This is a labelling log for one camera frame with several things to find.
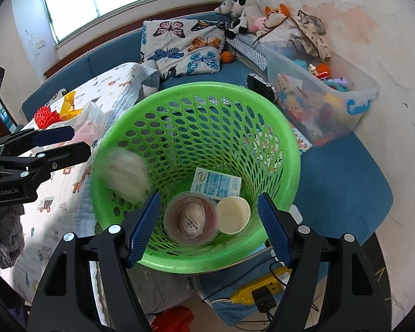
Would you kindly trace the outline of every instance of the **green plastic basket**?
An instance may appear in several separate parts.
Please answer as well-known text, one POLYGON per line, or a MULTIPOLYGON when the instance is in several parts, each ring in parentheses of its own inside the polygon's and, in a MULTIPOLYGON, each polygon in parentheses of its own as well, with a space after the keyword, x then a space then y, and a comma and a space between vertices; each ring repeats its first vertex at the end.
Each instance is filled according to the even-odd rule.
POLYGON ((267 239, 258 196, 266 191, 288 210, 297 192, 300 154, 288 121, 268 100, 243 87, 184 84, 127 111, 107 132, 95 158, 92 202, 102 228, 121 223, 139 207, 118 197, 101 178, 99 166, 115 146, 144 158, 162 197, 162 215, 140 261, 161 271, 200 273, 246 257, 267 239), (237 235, 220 233, 206 246, 181 247, 167 236, 163 212, 173 196, 190 189, 197 166, 240 176, 240 195, 251 206, 251 219, 237 235))

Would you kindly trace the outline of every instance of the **pink plush toy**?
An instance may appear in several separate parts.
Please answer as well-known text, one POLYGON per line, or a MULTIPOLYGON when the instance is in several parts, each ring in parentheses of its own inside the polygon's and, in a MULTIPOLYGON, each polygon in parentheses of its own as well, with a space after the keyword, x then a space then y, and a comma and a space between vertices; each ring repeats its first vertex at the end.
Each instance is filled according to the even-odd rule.
POLYGON ((249 31, 252 33, 256 33, 257 31, 262 30, 264 28, 264 23, 267 21, 267 18, 259 17, 253 20, 253 25, 249 27, 249 31))

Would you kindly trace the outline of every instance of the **white fluffy ball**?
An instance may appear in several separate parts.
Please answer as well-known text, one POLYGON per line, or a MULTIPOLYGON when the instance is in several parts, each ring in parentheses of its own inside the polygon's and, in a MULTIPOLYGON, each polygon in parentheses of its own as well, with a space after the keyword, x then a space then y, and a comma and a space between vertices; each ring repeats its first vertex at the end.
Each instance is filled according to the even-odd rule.
POLYGON ((102 175, 106 186, 126 201, 143 203, 151 190, 148 167, 143 159, 125 149, 115 149, 107 156, 102 175))

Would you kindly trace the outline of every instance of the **box handle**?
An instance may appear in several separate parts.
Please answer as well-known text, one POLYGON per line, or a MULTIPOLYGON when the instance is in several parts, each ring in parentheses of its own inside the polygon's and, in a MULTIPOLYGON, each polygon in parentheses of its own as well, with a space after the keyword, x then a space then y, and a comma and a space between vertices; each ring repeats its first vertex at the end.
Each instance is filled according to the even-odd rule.
POLYGON ((369 108, 370 108, 370 100, 368 100, 365 105, 361 105, 361 106, 355 106, 355 100, 348 100, 347 105, 346 105, 347 113, 352 116, 363 114, 369 108))

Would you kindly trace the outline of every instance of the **basket rim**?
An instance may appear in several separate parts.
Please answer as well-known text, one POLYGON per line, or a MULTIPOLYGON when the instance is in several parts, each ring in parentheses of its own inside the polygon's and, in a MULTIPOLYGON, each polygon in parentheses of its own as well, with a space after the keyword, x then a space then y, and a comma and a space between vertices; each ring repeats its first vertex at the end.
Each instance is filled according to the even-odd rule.
MULTIPOLYGON (((286 138, 287 148, 286 150, 283 150, 282 158, 283 165, 287 167, 284 167, 283 169, 283 178, 280 182, 284 188, 280 188, 279 193, 273 197, 273 201, 279 209, 288 211, 292 205, 295 193, 283 193, 283 191, 295 190, 296 192, 300 179, 300 153, 298 150, 297 139, 295 138, 288 120, 274 104, 259 94, 244 87, 221 82, 192 82, 167 88, 143 99, 131 107, 123 116, 120 117, 120 119, 109 129, 109 131, 107 131, 100 143, 100 146, 98 147, 95 162, 98 161, 99 155, 104 154, 104 151, 109 148, 109 146, 112 146, 111 142, 112 140, 115 140, 115 136, 118 133, 117 125, 124 125, 128 123, 128 121, 131 121, 135 118, 137 110, 142 109, 148 104, 154 106, 163 105, 163 101, 167 101, 171 96, 172 98, 178 97, 179 99, 184 98, 185 95, 192 96, 194 95, 194 88, 201 86, 233 89, 240 95, 243 95, 244 100, 247 100, 248 105, 251 105, 252 108, 257 105, 259 109, 264 111, 265 119, 268 118, 268 120, 271 121, 280 121, 276 128, 272 126, 272 130, 276 129, 279 134, 284 135, 286 138)), ((100 200, 99 189, 96 187, 101 184, 98 175, 99 174, 95 173, 94 170, 91 176, 91 196, 94 212, 98 223, 100 223, 99 215, 104 216, 105 212, 102 211, 102 205, 95 203, 100 200)), ((215 258, 212 258, 212 255, 210 254, 198 255, 195 256, 196 261, 194 261, 194 256, 186 256, 186 258, 180 258, 181 256, 168 257, 163 255, 153 255, 145 251, 143 259, 139 261, 139 263, 164 272, 181 274, 202 273, 224 268, 231 263, 231 260, 238 261, 239 259, 246 257, 268 239, 261 221, 259 221, 259 223, 260 226, 257 227, 253 234, 248 237, 246 243, 236 243, 235 245, 229 246, 227 250, 216 254, 215 258)))

